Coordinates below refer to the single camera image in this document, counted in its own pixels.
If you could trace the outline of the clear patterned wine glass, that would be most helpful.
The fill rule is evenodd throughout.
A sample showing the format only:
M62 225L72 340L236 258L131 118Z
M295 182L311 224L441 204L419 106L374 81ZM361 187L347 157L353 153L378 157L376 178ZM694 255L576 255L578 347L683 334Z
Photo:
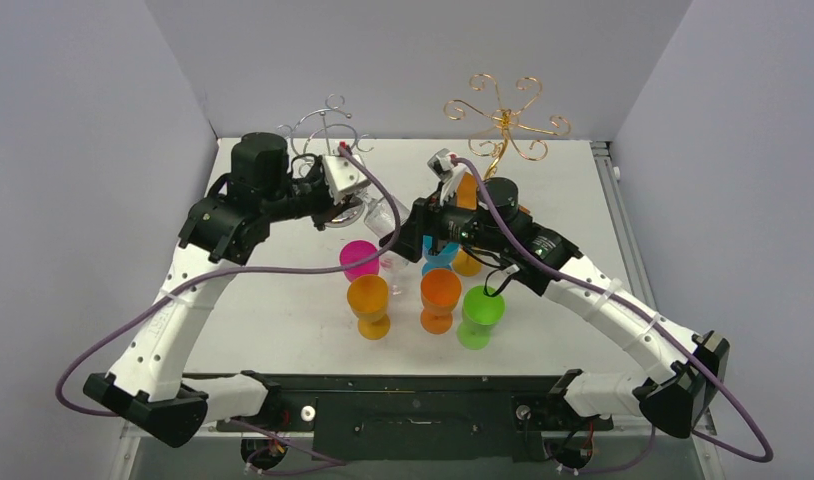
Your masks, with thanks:
M392 233L397 223L403 225L409 219L410 209L397 198L394 199L395 209L383 197L366 195L363 201L366 205L364 224L378 239Z

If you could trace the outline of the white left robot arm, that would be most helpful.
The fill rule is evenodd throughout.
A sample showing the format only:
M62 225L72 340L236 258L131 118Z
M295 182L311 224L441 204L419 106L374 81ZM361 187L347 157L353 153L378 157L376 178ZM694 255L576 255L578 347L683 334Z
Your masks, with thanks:
M214 421L243 417L255 429L274 427L281 402L253 373L188 380L186 363L214 307L274 224L308 218L323 230L370 181L348 146L309 156L296 176L287 140L248 133L231 149L228 172L189 210L168 275L135 336L84 394L112 414L177 448Z

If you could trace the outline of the blue plastic wine glass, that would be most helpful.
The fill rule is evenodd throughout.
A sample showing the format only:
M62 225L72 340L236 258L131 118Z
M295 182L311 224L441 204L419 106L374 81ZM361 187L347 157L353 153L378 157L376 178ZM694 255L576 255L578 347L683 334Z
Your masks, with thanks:
M433 253L431 248L434 245L434 239L430 236L423 237L422 255L425 264L422 266L421 274L426 275L434 269L452 269L452 262L454 261L460 246L454 242L445 242L443 247L437 253Z

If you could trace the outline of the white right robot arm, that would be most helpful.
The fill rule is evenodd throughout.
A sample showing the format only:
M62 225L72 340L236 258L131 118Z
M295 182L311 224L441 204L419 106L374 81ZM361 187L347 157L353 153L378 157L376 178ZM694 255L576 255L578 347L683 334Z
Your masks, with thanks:
M492 178L475 191L474 209L457 206L443 188L416 199L383 239L411 262L423 247L449 243L497 255L502 266L515 268L513 280L577 314L642 369L641 378L575 374L546 402L555 424L633 415L673 437L689 437L723 389L728 341L678 325L634 297L577 245L537 223L520 206L513 181Z

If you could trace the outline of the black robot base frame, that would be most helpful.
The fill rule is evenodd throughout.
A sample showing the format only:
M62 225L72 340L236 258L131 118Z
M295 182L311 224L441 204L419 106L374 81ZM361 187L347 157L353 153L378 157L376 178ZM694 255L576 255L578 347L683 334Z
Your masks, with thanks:
M311 451L326 465L376 460L540 461L544 447L576 448L612 418L575 413L565 375L268 375L269 393L251 416L222 421L245 439L255 469L274 473L284 457Z

